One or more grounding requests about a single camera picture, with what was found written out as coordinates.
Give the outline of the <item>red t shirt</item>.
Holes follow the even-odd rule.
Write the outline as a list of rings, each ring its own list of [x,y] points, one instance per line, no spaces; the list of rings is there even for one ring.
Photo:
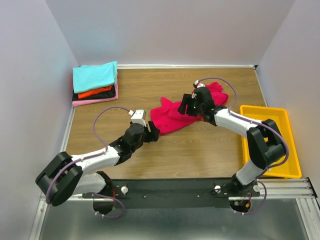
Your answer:
[[[216,105],[225,105],[229,100],[229,95],[223,92],[223,87],[213,82],[205,85],[211,93]],[[160,130],[160,135],[166,135],[181,130],[197,121],[202,121],[201,116],[189,116],[180,114],[178,108],[181,101],[172,102],[165,97],[160,98],[161,106],[150,110],[150,120],[155,127]]]

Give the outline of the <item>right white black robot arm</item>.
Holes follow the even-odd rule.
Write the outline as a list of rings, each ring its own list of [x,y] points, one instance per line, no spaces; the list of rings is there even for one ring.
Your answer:
[[[210,90],[203,84],[192,94],[183,95],[177,111],[181,115],[202,117],[206,123],[226,128],[247,140],[249,160],[224,187],[230,194],[246,191],[268,169],[279,166],[279,160],[286,162],[289,157],[288,144],[275,121],[256,120],[215,104]]]

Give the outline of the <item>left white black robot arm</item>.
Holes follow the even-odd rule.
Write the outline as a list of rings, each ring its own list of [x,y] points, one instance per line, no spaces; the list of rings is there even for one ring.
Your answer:
[[[123,136],[105,148],[80,155],[58,153],[37,176],[35,183],[48,204],[59,206],[74,194],[83,176],[124,163],[144,143],[156,142],[159,135],[160,130],[151,120],[145,126],[132,122]]]

